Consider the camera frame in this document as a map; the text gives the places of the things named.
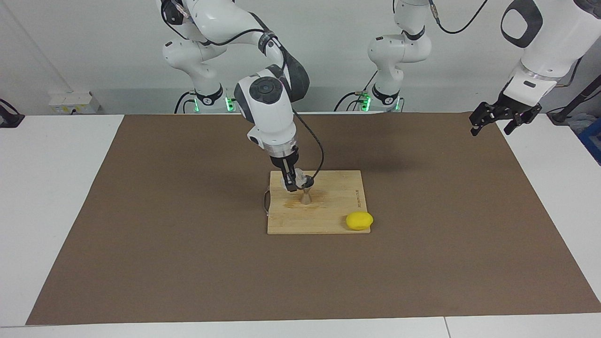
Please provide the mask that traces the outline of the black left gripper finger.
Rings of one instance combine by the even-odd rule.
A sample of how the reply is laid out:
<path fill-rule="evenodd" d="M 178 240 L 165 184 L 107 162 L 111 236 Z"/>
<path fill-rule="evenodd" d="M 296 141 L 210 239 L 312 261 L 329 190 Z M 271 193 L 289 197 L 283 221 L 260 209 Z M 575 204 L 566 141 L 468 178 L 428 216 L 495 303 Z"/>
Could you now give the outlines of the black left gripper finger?
<path fill-rule="evenodd" d="M 530 124 L 541 111 L 541 106 L 534 106 L 526 111 L 509 110 L 509 123 L 503 129 L 505 135 L 510 135 L 517 127 L 522 124 Z"/>
<path fill-rule="evenodd" d="M 481 129 L 498 120 L 498 105 L 481 102 L 470 115 L 471 134 L 476 137 Z"/>

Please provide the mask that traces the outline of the black stand leg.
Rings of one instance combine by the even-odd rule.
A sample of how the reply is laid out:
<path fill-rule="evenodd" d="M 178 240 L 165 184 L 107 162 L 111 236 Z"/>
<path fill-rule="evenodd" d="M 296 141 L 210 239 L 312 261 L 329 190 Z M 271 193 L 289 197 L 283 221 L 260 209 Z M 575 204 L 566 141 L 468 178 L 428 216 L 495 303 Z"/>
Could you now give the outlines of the black stand leg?
<path fill-rule="evenodd" d="M 594 91 L 601 88 L 601 74 L 599 74 L 594 80 L 592 80 L 582 92 L 580 92 L 571 102 L 564 107 L 554 109 L 553 111 L 547 112 L 547 117 L 554 125 L 565 125 L 565 121 L 569 113 L 579 107 L 582 103 L 588 99 L 594 97 Z"/>

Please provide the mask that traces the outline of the black clamp mount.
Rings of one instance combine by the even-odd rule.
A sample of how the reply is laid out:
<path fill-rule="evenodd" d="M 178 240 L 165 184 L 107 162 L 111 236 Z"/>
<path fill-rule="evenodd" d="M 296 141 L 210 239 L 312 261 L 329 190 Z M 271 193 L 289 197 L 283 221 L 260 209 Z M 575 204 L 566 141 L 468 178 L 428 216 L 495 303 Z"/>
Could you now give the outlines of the black clamp mount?
<path fill-rule="evenodd" d="M 19 113 L 11 103 L 0 98 L 0 128 L 17 128 L 25 118 L 25 115 Z"/>

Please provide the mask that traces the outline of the bamboo cutting board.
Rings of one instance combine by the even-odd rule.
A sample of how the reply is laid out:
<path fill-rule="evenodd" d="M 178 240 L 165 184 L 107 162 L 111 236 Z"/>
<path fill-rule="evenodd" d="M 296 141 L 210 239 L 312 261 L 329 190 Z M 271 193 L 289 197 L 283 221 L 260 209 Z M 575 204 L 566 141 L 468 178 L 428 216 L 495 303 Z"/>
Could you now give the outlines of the bamboo cutting board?
<path fill-rule="evenodd" d="M 288 192 L 281 172 L 271 171 L 268 208 L 269 235 L 369 234 L 370 228 L 353 230 L 348 215 L 367 212 L 362 173 L 358 170 L 323 170 L 318 173 L 302 203 L 302 191 Z"/>

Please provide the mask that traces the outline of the yellow lemon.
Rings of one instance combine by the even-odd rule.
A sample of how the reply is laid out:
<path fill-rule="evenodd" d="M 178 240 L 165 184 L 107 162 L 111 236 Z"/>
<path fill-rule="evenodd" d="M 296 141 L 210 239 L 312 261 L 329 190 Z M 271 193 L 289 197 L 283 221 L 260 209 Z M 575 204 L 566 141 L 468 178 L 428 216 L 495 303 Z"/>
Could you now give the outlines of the yellow lemon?
<path fill-rule="evenodd" d="M 373 216 L 366 211 L 356 211 L 345 218 L 347 228 L 353 231 L 369 230 L 374 223 Z"/>

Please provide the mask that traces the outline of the white wall outlet box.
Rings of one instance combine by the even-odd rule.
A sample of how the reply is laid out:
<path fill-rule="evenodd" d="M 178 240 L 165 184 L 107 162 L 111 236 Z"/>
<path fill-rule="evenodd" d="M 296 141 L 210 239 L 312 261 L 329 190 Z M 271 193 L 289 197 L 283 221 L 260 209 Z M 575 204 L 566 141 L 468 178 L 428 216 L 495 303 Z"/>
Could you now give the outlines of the white wall outlet box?
<path fill-rule="evenodd" d="M 52 94 L 48 106 L 53 113 L 69 115 L 97 114 L 101 107 L 91 92 Z"/>

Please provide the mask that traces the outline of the clear plastic bag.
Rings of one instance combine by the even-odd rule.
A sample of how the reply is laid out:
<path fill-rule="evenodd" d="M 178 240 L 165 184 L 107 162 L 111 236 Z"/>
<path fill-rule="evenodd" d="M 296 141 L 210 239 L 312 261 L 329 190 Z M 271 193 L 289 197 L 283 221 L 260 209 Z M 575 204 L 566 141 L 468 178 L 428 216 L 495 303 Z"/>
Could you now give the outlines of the clear plastic bag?
<path fill-rule="evenodd" d="M 566 122 L 570 129 L 576 134 L 580 135 L 587 128 L 589 128 L 598 118 L 593 114 L 589 113 L 578 113 L 570 115 L 566 118 Z"/>

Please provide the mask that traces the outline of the brown paper table mat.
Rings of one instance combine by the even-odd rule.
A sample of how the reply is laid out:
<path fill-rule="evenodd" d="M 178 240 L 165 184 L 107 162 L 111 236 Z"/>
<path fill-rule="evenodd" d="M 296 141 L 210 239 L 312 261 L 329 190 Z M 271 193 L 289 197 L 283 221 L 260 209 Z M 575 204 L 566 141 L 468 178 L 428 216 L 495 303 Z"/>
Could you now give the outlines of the brown paper table mat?
<path fill-rule="evenodd" d="M 128 115 L 28 325 L 601 312 L 498 128 L 306 115 L 359 170 L 370 234 L 268 235 L 273 170 L 236 115 Z"/>

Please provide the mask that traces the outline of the blue plastic crate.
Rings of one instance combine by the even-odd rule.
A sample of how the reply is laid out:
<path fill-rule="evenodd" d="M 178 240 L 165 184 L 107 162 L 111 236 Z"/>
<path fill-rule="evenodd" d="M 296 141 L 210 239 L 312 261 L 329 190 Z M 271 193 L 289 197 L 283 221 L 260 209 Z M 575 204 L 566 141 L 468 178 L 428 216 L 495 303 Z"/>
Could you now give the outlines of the blue plastic crate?
<path fill-rule="evenodd" d="M 578 133 L 578 139 L 601 166 L 601 117 Z"/>

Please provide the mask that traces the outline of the steel double jigger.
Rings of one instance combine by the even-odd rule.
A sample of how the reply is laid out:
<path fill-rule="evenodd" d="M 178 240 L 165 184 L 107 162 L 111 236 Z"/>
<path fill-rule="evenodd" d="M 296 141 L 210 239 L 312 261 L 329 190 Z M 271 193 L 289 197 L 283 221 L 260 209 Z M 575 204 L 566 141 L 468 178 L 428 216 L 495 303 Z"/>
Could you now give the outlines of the steel double jigger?
<path fill-rule="evenodd" d="M 310 175 L 302 175 L 297 179 L 298 187 L 302 191 L 300 202 L 303 205 L 309 205 L 312 201 L 310 190 L 314 185 L 314 179 Z"/>

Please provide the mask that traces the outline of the clear glass cup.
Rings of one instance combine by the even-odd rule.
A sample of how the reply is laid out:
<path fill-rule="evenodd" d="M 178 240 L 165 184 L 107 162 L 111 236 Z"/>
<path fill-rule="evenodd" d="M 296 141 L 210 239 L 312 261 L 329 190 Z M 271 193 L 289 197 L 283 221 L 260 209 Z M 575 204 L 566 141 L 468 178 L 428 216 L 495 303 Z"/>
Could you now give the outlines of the clear glass cup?
<path fill-rule="evenodd" d="M 313 176 L 306 175 L 303 170 L 299 168 L 295 169 L 294 184 L 288 184 L 286 177 L 282 177 L 280 182 L 282 187 L 288 192 L 309 190 L 314 185 Z"/>

